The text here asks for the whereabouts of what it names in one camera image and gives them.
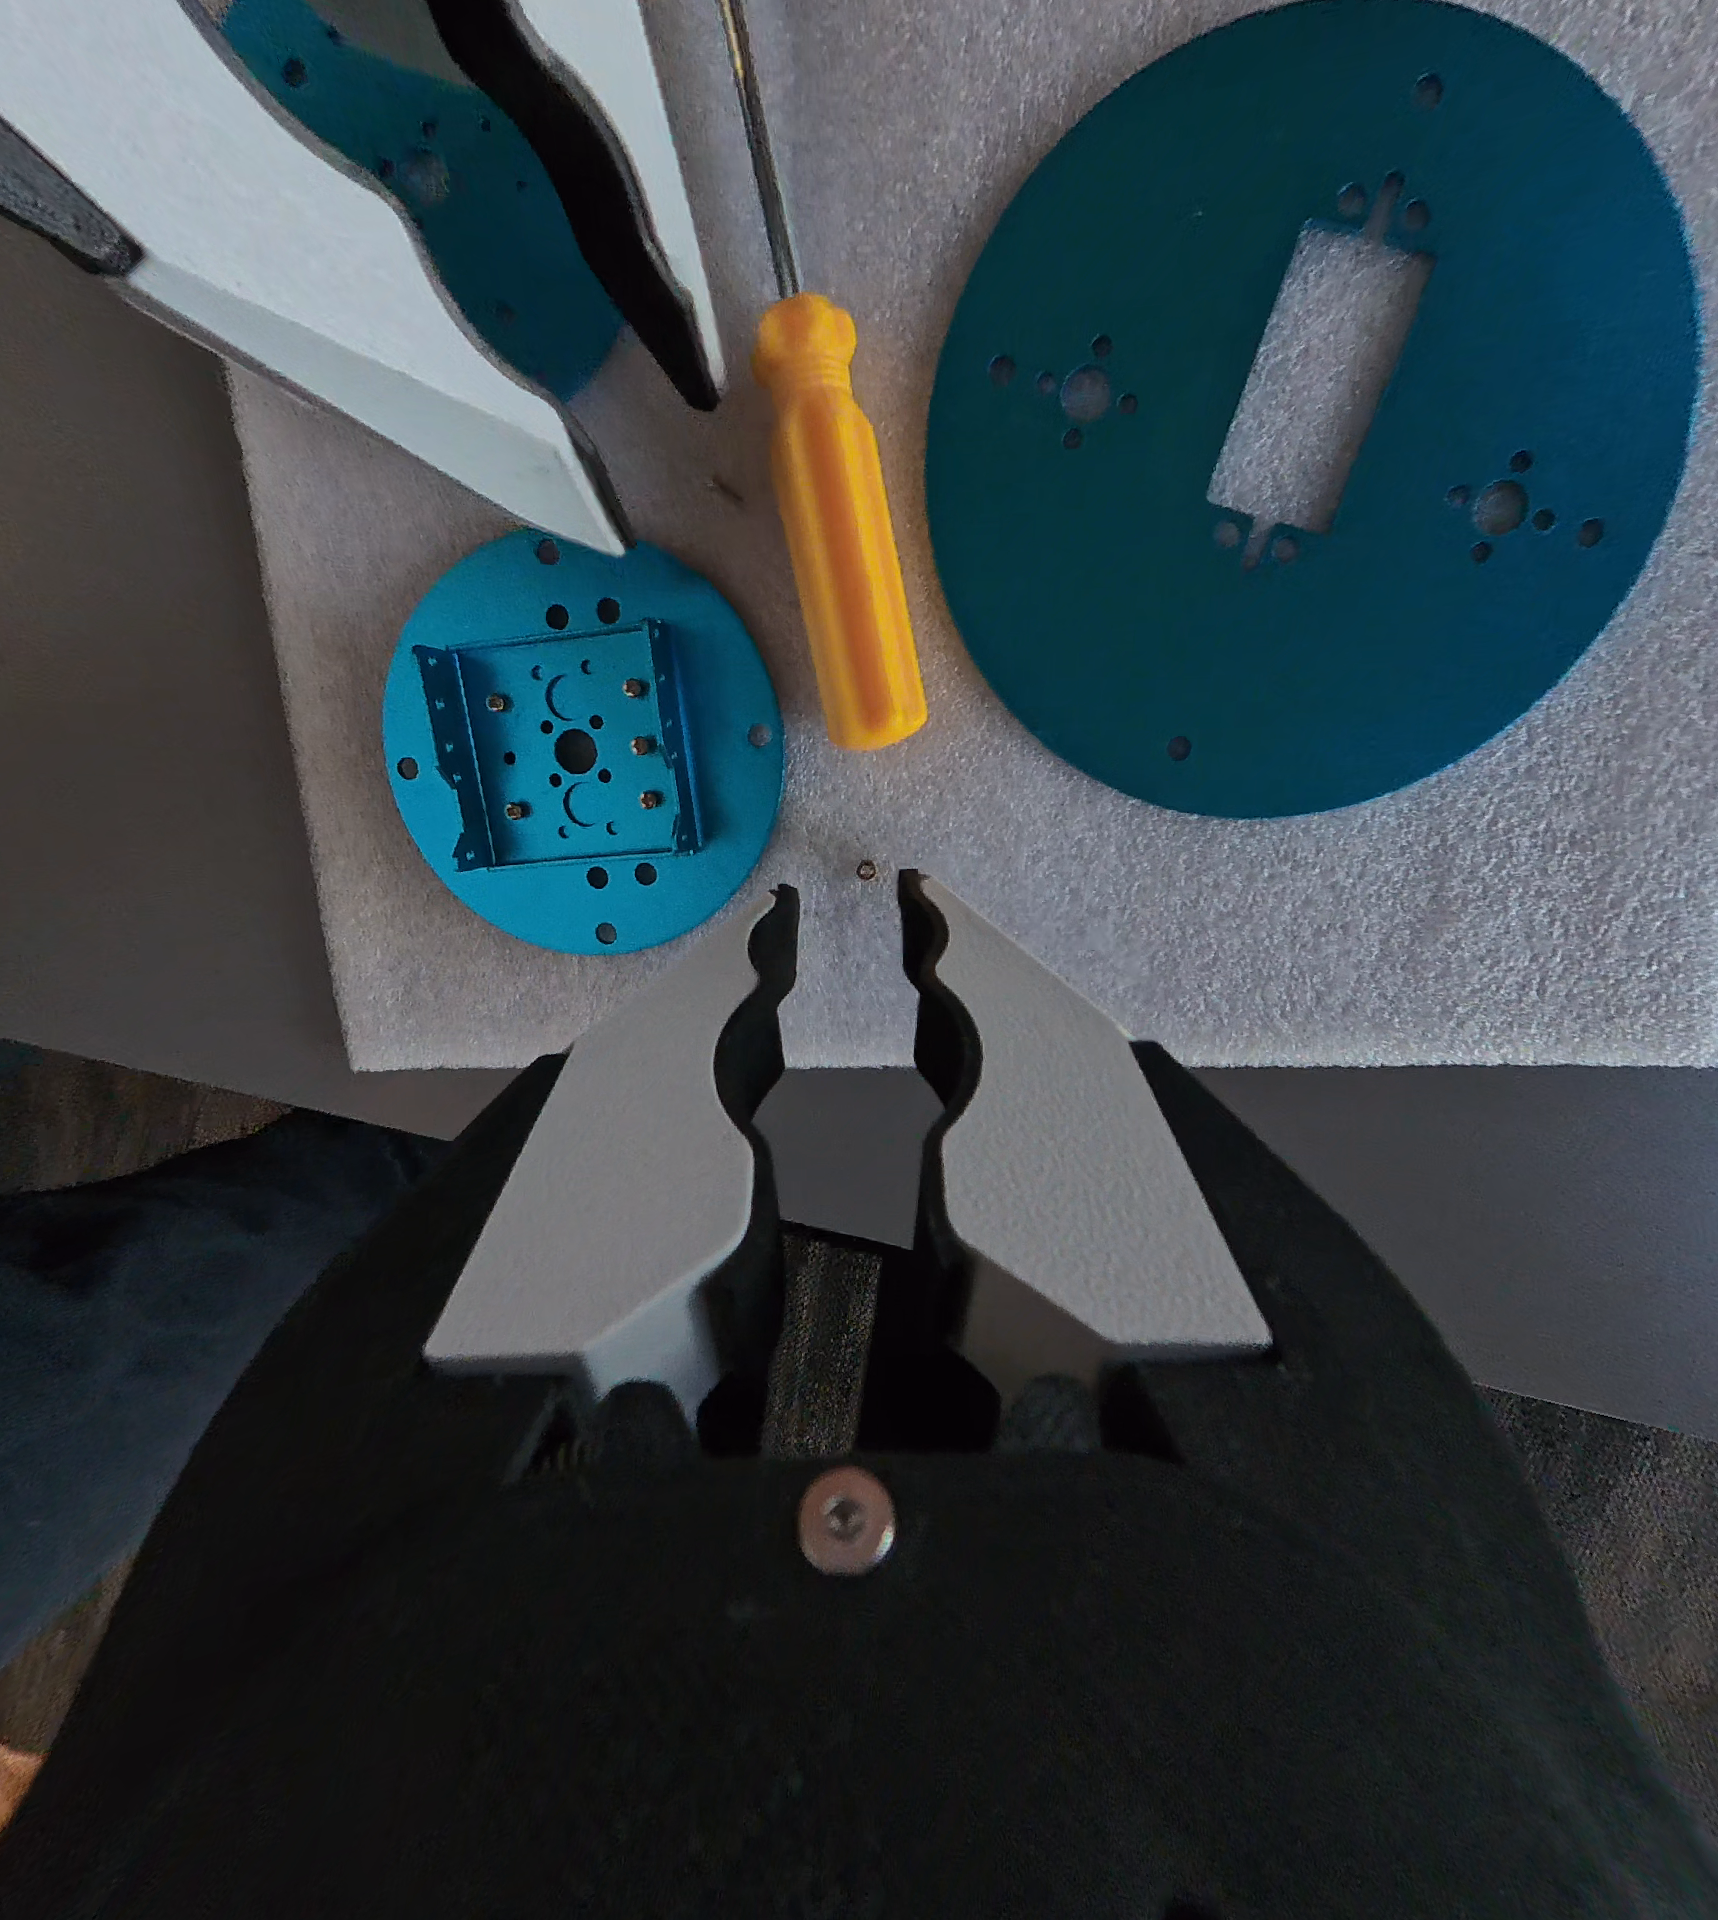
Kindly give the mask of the large blue oval plate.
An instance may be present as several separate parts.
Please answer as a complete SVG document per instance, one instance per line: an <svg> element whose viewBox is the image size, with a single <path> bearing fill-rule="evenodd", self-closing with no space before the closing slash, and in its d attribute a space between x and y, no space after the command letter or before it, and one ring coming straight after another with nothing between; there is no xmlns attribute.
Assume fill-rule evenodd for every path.
<svg viewBox="0 0 1718 1920"><path fill-rule="evenodd" d="M1416 275L1331 507L1222 463L1307 241ZM1120 793L1366 804L1619 614L1700 343L1674 191L1574 60L1448 4L1253 11L1092 106L979 254L929 406L942 596L1013 715Z"/></svg>

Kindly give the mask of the yellow handled screwdriver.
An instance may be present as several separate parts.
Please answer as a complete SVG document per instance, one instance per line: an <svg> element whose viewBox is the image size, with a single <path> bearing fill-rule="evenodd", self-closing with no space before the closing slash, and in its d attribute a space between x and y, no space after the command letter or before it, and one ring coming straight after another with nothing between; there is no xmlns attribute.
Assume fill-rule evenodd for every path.
<svg viewBox="0 0 1718 1920"><path fill-rule="evenodd" d="M872 420L853 386L855 318L807 291L743 4L718 4L778 299L756 325L771 469L831 742L875 752L926 717L918 644Z"/></svg>

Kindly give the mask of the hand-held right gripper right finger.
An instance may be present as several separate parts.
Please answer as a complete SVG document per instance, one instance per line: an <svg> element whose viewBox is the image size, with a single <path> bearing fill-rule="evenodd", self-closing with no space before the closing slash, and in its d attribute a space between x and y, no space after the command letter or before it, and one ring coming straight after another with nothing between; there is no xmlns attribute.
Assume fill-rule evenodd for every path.
<svg viewBox="0 0 1718 1920"><path fill-rule="evenodd" d="M1271 1363L1272 1327L1128 1032L934 876L897 876L926 1327L991 1441L1098 1441L1128 1368Z"/></svg>

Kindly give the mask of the blue square metal bracket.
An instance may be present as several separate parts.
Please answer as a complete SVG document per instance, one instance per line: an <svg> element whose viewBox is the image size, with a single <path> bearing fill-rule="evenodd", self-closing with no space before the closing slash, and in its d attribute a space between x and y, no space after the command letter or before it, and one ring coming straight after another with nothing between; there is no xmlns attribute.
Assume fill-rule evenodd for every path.
<svg viewBox="0 0 1718 1920"><path fill-rule="evenodd" d="M673 632L408 642L463 872L702 847Z"/></svg>

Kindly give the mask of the small blue round plate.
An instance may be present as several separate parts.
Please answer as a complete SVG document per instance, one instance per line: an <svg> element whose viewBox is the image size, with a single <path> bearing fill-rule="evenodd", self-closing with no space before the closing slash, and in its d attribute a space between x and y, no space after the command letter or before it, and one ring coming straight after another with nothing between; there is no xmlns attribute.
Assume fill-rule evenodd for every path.
<svg viewBox="0 0 1718 1920"><path fill-rule="evenodd" d="M274 104L414 221L455 304L510 367L563 399L623 318L586 266L530 142L447 54L427 4L210 4Z"/></svg>
<svg viewBox="0 0 1718 1920"><path fill-rule="evenodd" d="M645 618L671 632L702 846L463 872L458 800L440 778L408 644L491 644ZM414 606L386 676L383 744L399 813L440 884L500 932L564 953L658 948L715 918L758 865L785 786L776 688L718 587L653 544L606 555L534 530L477 547Z"/></svg>

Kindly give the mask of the white foam sheet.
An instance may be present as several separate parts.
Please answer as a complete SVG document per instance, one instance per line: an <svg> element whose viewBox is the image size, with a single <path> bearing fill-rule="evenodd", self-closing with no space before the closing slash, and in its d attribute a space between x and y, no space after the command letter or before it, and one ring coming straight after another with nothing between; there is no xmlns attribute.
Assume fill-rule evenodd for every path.
<svg viewBox="0 0 1718 1920"><path fill-rule="evenodd" d="M575 409L634 528L747 620L785 707L787 786L755 881L801 894L787 1058L913 1061L895 899L910 865L1188 1063L1718 1066L1718 4L1490 4L1631 111L1682 199L1706 316L1659 550L1495 744L1324 818L1191 821L1028 737L942 608L920 440L971 254L1086 108L1253 10L749 7L801 249L862 327L931 723L888 752L827 744L747 371L694 411L624 342ZM743 502L711 489L715 471Z"/></svg>

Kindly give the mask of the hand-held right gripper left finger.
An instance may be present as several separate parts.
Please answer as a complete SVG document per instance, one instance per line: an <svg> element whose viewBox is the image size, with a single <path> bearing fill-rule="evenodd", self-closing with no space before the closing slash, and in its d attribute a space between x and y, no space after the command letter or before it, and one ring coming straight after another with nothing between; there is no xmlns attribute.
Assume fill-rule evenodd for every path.
<svg viewBox="0 0 1718 1920"><path fill-rule="evenodd" d="M760 892L570 1048L422 1356L448 1375L665 1385L697 1417L772 1342L755 1115L782 1069L801 896Z"/></svg>

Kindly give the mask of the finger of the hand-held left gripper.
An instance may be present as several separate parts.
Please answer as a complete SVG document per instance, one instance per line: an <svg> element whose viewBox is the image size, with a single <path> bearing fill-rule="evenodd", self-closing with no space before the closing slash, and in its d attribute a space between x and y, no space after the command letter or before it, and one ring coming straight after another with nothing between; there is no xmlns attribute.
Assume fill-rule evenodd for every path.
<svg viewBox="0 0 1718 1920"><path fill-rule="evenodd" d="M0 116L141 258L126 295L525 524L632 544L559 398L493 355L408 213L274 111L174 1L0 1Z"/></svg>
<svg viewBox="0 0 1718 1920"><path fill-rule="evenodd" d="M463 70L526 137L585 264L680 398L729 379L651 38L636 1L430 1Z"/></svg>

